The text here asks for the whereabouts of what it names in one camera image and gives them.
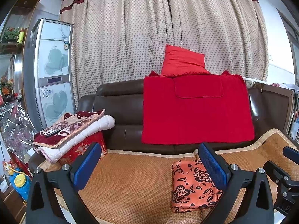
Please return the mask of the red blanket on sofa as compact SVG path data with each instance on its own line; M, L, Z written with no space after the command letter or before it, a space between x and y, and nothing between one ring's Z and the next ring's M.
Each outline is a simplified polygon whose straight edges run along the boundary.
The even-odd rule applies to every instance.
M240 143L254 139L247 86L225 71L143 81L144 144Z

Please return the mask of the orange floral garment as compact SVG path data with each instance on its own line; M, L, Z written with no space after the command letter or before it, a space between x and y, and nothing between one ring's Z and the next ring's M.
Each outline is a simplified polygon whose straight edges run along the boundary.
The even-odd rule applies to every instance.
M179 160L172 165L172 211L191 212L213 207L222 195L201 160Z

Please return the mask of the red pillow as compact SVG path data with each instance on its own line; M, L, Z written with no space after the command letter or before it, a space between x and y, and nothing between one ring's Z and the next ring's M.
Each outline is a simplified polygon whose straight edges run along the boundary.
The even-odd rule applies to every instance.
M165 46L165 57L161 70L163 77L210 74L205 69L205 55L178 46Z

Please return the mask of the blue yellow plastic jug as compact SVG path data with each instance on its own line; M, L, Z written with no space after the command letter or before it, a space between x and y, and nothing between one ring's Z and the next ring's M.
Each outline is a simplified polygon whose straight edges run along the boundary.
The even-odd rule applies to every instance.
M27 202L31 180L24 173L17 171L16 169L8 169L9 181L12 184L14 190Z

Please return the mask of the woven bamboo seat mat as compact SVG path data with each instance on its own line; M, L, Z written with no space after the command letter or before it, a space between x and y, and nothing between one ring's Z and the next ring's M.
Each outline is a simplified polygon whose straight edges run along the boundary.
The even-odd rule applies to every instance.
M294 144L277 129L254 144L218 152L227 163L254 171L272 161L298 180L298 165L282 151ZM173 213L172 171L180 159L195 160L197 152L166 156L110 150L100 159L79 196L99 223L201 223L208 209Z

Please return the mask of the wooden display cabinet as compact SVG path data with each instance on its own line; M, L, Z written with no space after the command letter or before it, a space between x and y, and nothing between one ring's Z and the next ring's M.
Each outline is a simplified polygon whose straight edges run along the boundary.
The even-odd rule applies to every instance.
M1 98L5 103L22 99L25 42L39 1L16 1L1 25Z

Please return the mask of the maroon floral folded blanket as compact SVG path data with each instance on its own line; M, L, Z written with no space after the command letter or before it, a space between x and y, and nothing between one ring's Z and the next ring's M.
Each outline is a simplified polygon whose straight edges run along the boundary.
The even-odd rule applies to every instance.
M37 133L34 136L33 145L51 149L58 148L103 117L104 113L105 109L97 112L79 111L75 114L65 113L52 126Z

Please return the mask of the white quilted folded blanket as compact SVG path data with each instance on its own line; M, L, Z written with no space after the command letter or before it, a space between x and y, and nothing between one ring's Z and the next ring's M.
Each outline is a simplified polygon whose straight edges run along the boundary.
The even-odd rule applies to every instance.
M93 135L99 131L109 130L115 126L115 119L110 115L103 115L99 120L92 123L86 129L81 131L75 137L67 140L65 143L60 145L58 148L47 148L47 147L36 147L33 145L37 153L43 154L43 156L52 164L57 163L59 159L70 150L71 147L82 142L88 136Z

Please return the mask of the red gift box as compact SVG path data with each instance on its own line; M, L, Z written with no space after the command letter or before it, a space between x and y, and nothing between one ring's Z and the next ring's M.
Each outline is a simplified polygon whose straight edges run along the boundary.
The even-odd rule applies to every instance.
M100 159L107 154L107 148L105 146L104 143L104 139L103 139L103 134L101 131L94 133L91 136L88 136L87 138L85 138L82 142L78 143L77 145L73 146L70 148L69 151L67 151L60 159L59 159L59 163L60 165L64 165L64 164L72 164L75 159L81 155L83 155L87 148L89 148L89 146L92 143L98 143L101 147L101 157Z

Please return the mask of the beige dotted curtain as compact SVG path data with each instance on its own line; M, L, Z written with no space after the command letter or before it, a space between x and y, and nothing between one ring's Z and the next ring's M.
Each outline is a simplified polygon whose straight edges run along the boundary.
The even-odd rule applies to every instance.
M62 0L59 18L73 25L75 102L104 83L160 72L166 45L204 54L213 74L268 77L258 0Z

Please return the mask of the clear plastic wrapped item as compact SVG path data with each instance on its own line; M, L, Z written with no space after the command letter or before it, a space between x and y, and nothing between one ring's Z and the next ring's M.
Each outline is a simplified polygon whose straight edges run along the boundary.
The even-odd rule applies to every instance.
M8 151L24 160L33 146L36 133L29 115L19 101L1 106L1 137Z

